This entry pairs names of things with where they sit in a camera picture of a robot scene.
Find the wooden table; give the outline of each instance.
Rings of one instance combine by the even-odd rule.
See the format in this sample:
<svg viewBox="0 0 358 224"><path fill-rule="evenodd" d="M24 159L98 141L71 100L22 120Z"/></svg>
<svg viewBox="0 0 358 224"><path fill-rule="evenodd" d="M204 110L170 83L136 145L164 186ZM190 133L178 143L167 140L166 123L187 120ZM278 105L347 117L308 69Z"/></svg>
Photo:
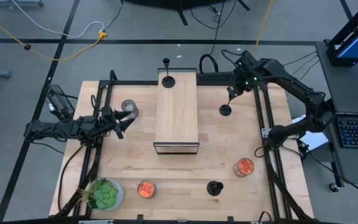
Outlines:
<svg viewBox="0 0 358 224"><path fill-rule="evenodd" d="M75 118L93 113L90 97L96 95L97 87L98 82L83 82ZM139 116L123 140L118 140L112 133L103 142L98 176L118 181L124 187L124 201L115 211L93 210L91 217L133 220L143 214L145 220L227 220L227 216L233 216L235 221L252 221L258 220L262 211L272 215L264 159L254 156L255 149L262 145L254 94L244 93L232 100L232 113L224 117L218 109L227 103L226 86L197 86L198 154L157 155L152 144L155 140L157 89L157 85L113 86L111 107L120 110L121 103L131 99L136 102ZM260 95L267 126L262 92ZM279 86L269 85L269 95L275 124L290 124L285 92ZM67 143L62 167L79 146L76 140ZM284 146L297 150L292 140ZM84 153L83 149L67 167L62 204L78 186ZM286 150L281 150L281 155L288 191L303 210L313 216L300 158ZM240 178L233 173L233 165L243 157L251 159L255 169L251 175ZM143 199L137 194L137 184L144 179L157 185L158 192L153 199ZM216 197L206 191L211 180L224 184L223 191ZM57 189L50 214L58 212ZM284 217L281 194L277 199L281 217Z"/></svg>

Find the wooden box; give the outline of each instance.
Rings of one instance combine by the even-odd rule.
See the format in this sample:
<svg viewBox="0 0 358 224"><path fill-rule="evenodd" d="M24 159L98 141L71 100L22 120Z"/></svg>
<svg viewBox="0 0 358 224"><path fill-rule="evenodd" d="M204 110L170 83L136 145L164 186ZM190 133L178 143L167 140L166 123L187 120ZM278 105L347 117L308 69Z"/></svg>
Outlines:
<svg viewBox="0 0 358 224"><path fill-rule="evenodd" d="M171 88L162 86L166 72L158 75L157 124L154 148L157 154L197 154L197 88L195 72L169 72Z"/></svg>

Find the black knob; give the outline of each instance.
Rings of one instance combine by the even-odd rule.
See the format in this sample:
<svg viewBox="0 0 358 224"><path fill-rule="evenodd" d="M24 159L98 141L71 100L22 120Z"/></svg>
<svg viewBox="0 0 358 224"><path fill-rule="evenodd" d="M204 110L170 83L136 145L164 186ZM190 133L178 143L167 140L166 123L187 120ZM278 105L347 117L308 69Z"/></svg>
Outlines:
<svg viewBox="0 0 358 224"><path fill-rule="evenodd" d="M169 66L169 58L162 59L162 63L164 63L165 67L168 67Z"/></svg>

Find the desk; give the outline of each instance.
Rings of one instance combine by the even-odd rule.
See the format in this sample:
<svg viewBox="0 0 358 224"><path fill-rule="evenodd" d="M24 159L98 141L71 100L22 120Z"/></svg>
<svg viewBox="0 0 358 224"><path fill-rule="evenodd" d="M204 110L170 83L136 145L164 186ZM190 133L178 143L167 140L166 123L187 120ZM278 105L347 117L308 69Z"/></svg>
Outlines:
<svg viewBox="0 0 358 224"><path fill-rule="evenodd" d="M334 67L324 42L316 43L321 68L338 113L358 113L358 63L353 67Z"/></svg>
<svg viewBox="0 0 358 224"><path fill-rule="evenodd" d="M317 42L316 50L335 111L339 114L358 114L358 63L353 67L334 67L328 59L327 46L324 42ZM326 134L331 143L332 149L329 153L332 156L330 155L329 160L333 160L331 162L333 169L347 180L358 184L358 149L342 148L334 122L326 128ZM343 183L338 178L336 178L336 185L343 187Z"/></svg>
<svg viewBox="0 0 358 224"><path fill-rule="evenodd" d="M97 90L98 82L83 82L75 118L93 113L90 97ZM262 145L254 94L245 93L234 99L232 114L224 117L218 109L227 102L226 86L197 86L198 154L157 155L152 144L157 90L157 85L113 86L111 107L119 110L124 100L131 99L136 102L139 116L124 134L124 139L118 140L112 133L103 142L98 176L118 181L124 188L124 201L115 211L93 210L91 218L133 220L143 214L145 220L218 221L233 216L235 221L249 221L258 220L262 211L272 214L264 160L254 156L255 149ZM269 85L269 95L276 124L290 124L285 92L276 85ZM288 140L285 146L297 150L295 141ZM62 167L78 148L78 141L68 141ZM63 204L77 188L84 153L83 149L66 169ZM313 216L300 158L292 152L281 153L288 191L303 210ZM253 160L255 170L251 175L239 178L233 173L233 165L243 157ZM137 194L137 184L144 179L157 185L158 192L153 199L143 199ZM206 191L211 180L224 184L217 197ZM58 186L50 214L58 212L57 191ZM281 195L277 198L281 205Z"/></svg>

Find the succulent plant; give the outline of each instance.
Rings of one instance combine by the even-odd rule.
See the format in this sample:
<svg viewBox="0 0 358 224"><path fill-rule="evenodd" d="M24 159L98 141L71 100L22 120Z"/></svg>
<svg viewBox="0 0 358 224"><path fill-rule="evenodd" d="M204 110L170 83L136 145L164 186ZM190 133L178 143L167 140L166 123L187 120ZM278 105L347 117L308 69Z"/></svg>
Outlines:
<svg viewBox="0 0 358 224"><path fill-rule="evenodd" d="M106 179L98 179L89 190L82 191L82 200L90 208L110 208L116 204L116 198L117 189Z"/></svg>

